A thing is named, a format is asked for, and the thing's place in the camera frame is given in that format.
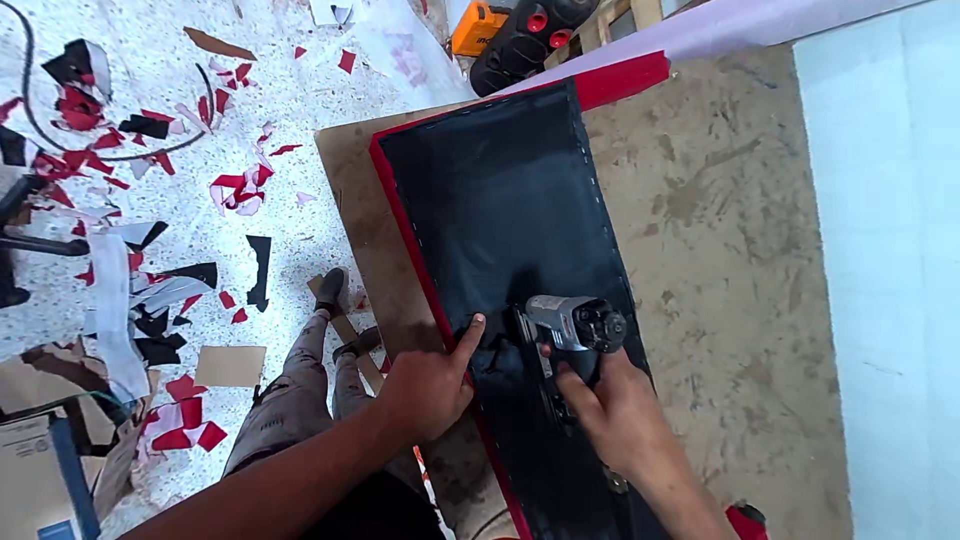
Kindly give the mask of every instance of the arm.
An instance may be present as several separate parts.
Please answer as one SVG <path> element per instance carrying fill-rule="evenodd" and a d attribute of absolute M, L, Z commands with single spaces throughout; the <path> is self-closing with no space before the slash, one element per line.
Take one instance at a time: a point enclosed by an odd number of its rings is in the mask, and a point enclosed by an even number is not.
<path fill-rule="evenodd" d="M 484 325 L 483 316 L 475 316 L 450 356 L 398 355 L 380 395 L 362 410 L 168 508 L 125 538 L 303 533 L 401 450 L 440 436 L 460 418 L 473 399 L 463 378 Z"/>
<path fill-rule="evenodd" d="M 557 376 L 600 458 L 640 492 L 674 540 L 736 540 L 720 505 L 690 468 L 646 374 L 623 349 L 600 361 L 592 391 L 565 364 Z"/>

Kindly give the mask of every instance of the workbench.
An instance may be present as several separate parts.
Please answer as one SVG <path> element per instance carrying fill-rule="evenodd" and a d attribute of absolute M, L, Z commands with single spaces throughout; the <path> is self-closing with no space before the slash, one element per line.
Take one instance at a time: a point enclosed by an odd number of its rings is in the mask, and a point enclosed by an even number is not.
<path fill-rule="evenodd" d="M 660 401 L 721 504 L 753 504 L 774 538 L 849 539 L 823 253 L 791 48 L 672 71 L 583 115 Z M 373 170 L 371 136 L 458 107 L 316 135 L 389 356 L 443 343 Z M 469 416 L 421 452 L 458 538 L 481 528 L 479 538 L 511 534 Z"/>

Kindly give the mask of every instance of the gray pants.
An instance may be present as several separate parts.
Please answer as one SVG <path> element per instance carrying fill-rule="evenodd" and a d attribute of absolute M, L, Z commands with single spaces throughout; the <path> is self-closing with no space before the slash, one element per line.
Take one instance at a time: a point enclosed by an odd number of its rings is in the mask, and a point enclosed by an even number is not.
<path fill-rule="evenodd" d="M 233 443 L 224 476 L 330 429 L 334 422 L 347 418 L 375 399 L 363 387 L 356 356 L 344 353 L 337 358 L 332 418 L 327 412 L 326 369 L 321 358 L 329 320 L 326 309 L 313 313 L 283 362 L 283 372 L 253 400 L 253 407 Z M 401 452 L 384 470 L 427 500 L 413 449 Z"/>

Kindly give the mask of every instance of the black chair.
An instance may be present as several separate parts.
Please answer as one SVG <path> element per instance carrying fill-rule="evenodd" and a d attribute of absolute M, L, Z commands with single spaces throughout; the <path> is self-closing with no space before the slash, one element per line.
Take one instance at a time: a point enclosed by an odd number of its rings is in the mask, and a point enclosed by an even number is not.
<path fill-rule="evenodd" d="M 0 199 L 0 308 L 18 306 L 30 299 L 30 291 L 19 288 L 13 281 L 13 260 L 10 250 L 26 250 L 64 257 L 79 257 L 90 253 L 85 240 L 61 242 L 25 236 L 8 231 L 7 222 L 19 212 L 27 197 L 46 186 L 36 175 L 20 177 Z"/>

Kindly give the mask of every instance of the left hand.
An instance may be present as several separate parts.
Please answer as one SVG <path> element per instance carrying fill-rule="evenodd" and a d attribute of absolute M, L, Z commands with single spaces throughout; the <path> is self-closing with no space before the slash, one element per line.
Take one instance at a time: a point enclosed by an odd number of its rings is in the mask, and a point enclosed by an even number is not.
<path fill-rule="evenodd" d="M 486 326 L 482 313 L 474 315 L 449 356 L 423 351 L 397 355 L 375 402 L 389 416 L 392 428 L 409 435 L 411 446 L 444 434 L 473 399 L 464 373 Z"/>

